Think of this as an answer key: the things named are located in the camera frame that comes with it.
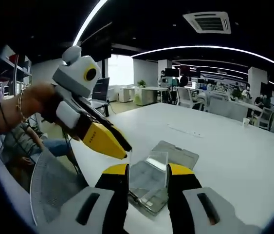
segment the air conditioning vent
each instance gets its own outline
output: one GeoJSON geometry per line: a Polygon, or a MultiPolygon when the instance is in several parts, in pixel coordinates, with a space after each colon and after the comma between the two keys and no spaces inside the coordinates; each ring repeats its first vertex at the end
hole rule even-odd
{"type": "Polygon", "coordinates": [[[199,12],[183,17],[198,33],[231,34],[229,16],[226,12],[199,12]]]}

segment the transparent plastic sheet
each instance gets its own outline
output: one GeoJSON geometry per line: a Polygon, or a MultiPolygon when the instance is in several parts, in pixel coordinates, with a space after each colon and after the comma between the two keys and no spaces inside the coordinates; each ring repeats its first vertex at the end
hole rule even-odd
{"type": "Polygon", "coordinates": [[[155,215],[167,203],[168,152],[151,151],[136,164],[129,164],[129,195],[134,202],[155,215]]]}

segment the gold bracelet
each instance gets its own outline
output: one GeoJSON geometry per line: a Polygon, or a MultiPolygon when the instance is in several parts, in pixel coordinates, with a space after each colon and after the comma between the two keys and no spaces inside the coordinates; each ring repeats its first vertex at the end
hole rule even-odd
{"type": "Polygon", "coordinates": [[[27,119],[26,117],[24,117],[24,115],[23,115],[23,113],[22,113],[22,109],[21,109],[22,96],[23,96],[24,90],[25,90],[25,89],[22,89],[22,90],[21,90],[20,96],[18,97],[18,103],[17,103],[17,109],[19,110],[20,115],[21,115],[21,123],[25,122],[26,119],[27,119]]]}

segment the black ceiling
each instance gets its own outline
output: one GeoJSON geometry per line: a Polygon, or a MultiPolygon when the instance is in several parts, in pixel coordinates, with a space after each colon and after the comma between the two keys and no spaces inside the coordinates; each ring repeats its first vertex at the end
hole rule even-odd
{"type": "MultiPolygon", "coordinates": [[[[9,44],[18,53],[26,54],[33,63],[59,58],[71,46],[83,21],[97,2],[37,1],[31,6],[27,19],[18,22],[20,34],[17,34],[17,38],[13,37],[9,44]]],[[[87,27],[81,37],[81,46],[84,54],[96,60],[107,58],[111,53],[139,53],[113,48],[113,44],[136,47],[141,51],[183,45],[218,45],[250,51],[274,60],[274,2],[269,5],[264,3],[263,6],[257,2],[255,6],[253,2],[245,1],[109,0],[87,27]],[[182,17],[183,14],[205,11],[227,12],[232,33],[198,34],[182,17]]],[[[201,60],[220,60],[268,70],[274,81],[274,64],[240,52],[176,49],[136,58],[196,59],[196,65],[201,60]]],[[[218,66],[213,62],[202,62],[206,63],[218,66]]],[[[228,63],[220,64],[223,68],[231,66],[228,63]]]]}

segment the jeans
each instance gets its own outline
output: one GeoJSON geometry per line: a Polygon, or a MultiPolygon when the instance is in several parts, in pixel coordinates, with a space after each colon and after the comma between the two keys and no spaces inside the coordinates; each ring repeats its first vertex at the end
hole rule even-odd
{"type": "MultiPolygon", "coordinates": [[[[43,140],[45,147],[55,156],[67,155],[71,151],[71,145],[65,139],[46,139],[43,140]]],[[[31,152],[31,159],[36,163],[42,150],[38,147],[31,152]]]]}

